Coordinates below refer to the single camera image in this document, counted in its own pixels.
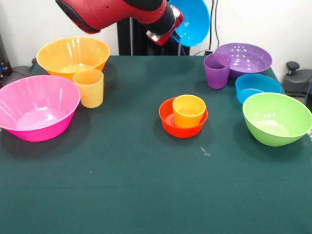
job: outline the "light blue bowl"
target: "light blue bowl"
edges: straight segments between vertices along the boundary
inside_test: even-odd
[[[210,28],[210,16],[203,0],[170,0],[169,4],[182,12],[184,21],[172,37],[184,46],[196,46],[203,42]]]
[[[281,85],[274,79],[260,74],[240,76],[236,82],[236,97],[241,104],[250,96],[258,93],[281,93]]]

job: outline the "pink bowl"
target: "pink bowl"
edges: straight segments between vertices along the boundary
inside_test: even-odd
[[[0,89],[0,127],[32,142],[50,140],[68,127],[80,102],[70,80],[33,76]]]

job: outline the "plastic bowl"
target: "plastic bowl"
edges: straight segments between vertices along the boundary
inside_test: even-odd
[[[71,37],[53,41],[37,53],[37,63],[49,74],[70,80],[76,72],[102,71],[110,55],[104,42],[88,37]]]
[[[261,73],[272,65],[271,55],[264,49],[245,43],[230,43],[218,47],[216,53],[232,57],[230,77],[237,78],[244,74]]]
[[[170,0],[178,8],[184,21],[172,37],[184,46],[196,46],[205,39],[210,28],[210,16],[203,0]]]
[[[32,142],[57,137],[80,102],[78,87],[56,76],[33,76],[0,89],[0,127]]]
[[[247,74],[239,77],[235,82],[236,97],[243,104],[250,96],[258,93],[281,93],[281,85],[274,79],[260,75]]]
[[[244,102],[243,113],[251,134],[268,146],[293,143],[312,128],[310,110],[283,94],[252,95]]]
[[[173,101],[174,98],[168,99],[162,103],[159,108],[159,116],[162,122],[162,126],[165,131],[177,138],[190,138],[197,135],[202,127],[204,126],[207,118],[208,118],[208,111],[207,109],[204,112],[204,116],[202,117],[198,126],[193,128],[178,128],[175,126],[175,116],[173,111]]]

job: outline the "orange bowl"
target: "orange bowl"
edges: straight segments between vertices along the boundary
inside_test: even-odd
[[[110,56],[109,46],[95,38],[70,37],[46,44],[37,53],[37,63],[49,74],[73,80],[76,72],[102,71]]]
[[[165,131],[177,138],[190,138],[197,135],[208,118],[207,109],[205,110],[204,116],[202,117],[199,125],[192,128],[179,128],[175,126],[175,116],[173,110],[174,99],[175,97],[164,101],[159,108],[159,116]]]

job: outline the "gray machine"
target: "gray machine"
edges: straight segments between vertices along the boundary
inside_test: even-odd
[[[300,64],[290,61],[286,63],[288,73],[284,76],[282,86],[291,97],[304,97],[306,106],[312,112],[312,69],[301,69]]]

